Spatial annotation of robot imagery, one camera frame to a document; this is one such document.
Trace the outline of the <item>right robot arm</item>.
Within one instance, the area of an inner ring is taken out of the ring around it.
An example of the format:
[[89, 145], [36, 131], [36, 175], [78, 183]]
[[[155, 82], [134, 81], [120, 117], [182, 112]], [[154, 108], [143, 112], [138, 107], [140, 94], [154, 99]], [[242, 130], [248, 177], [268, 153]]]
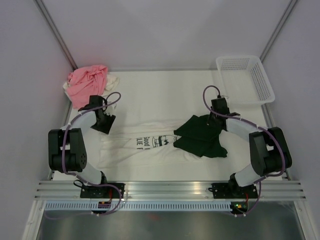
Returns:
[[208, 124], [219, 125], [226, 132], [237, 135], [249, 144], [250, 164], [232, 174], [228, 181], [228, 192], [241, 197], [247, 186], [268, 178], [282, 175], [292, 166], [292, 157], [284, 133], [279, 127], [265, 129], [230, 112], [225, 98], [211, 100]]

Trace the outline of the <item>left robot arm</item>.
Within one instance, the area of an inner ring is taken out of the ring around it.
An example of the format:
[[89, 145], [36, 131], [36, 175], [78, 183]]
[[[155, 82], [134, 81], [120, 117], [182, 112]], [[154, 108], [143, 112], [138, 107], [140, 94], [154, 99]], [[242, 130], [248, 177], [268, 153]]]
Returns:
[[91, 95], [89, 103], [78, 109], [77, 115], [65, 126], [48, 132], [48, 164], [52, 171], [74, 176], [82, 183], [91, 185], [91, 191], [98, 198], [109, 193], [105, 174], [88, 163], [84, 134], [92, 129], [109, 134], [116, 119], [113, 105], [121, 98], [119, 92], [114, 101], [110, 96]]

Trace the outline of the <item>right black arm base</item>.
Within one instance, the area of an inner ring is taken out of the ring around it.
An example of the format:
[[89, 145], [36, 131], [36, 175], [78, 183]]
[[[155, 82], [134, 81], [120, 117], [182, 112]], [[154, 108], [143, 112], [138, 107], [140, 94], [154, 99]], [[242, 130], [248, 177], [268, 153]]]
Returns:
[[208, 191], [212, 193], [214, 199], [256, 199], [258, 197], [257, 188], [252, 184], [245, 187], [231, 187], [226, 182], [212, 183]]

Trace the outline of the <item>pink t-shirt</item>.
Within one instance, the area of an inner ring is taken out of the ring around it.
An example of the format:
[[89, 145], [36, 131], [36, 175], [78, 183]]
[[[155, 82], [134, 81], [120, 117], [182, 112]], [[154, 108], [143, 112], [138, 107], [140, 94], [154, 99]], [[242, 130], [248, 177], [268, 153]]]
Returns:
[[63, 88], [74, 109], [89, 103], [91, 95], [101, 96], [107, 84], [108, 68], [104, 65], [81, 67], [68, 74]]

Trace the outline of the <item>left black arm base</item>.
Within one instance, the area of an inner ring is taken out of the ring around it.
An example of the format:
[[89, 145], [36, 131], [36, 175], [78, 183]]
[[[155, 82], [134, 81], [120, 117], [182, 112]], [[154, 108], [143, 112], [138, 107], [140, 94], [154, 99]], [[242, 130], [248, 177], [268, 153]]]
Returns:
[[123, 198], [125, 192], [125, 184], [111, 182], [109, 186], [81, 186], [81, 199], [119, 199]]

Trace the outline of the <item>white and green t-shirt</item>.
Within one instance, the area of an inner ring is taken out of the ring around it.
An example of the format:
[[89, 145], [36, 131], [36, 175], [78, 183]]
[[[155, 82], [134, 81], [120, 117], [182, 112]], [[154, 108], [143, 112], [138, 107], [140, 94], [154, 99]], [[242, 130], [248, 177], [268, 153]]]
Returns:
[[118, 126], [100, 137], [100, 169], [152, 166], [226, 158], [221, 127], [208, 115]]

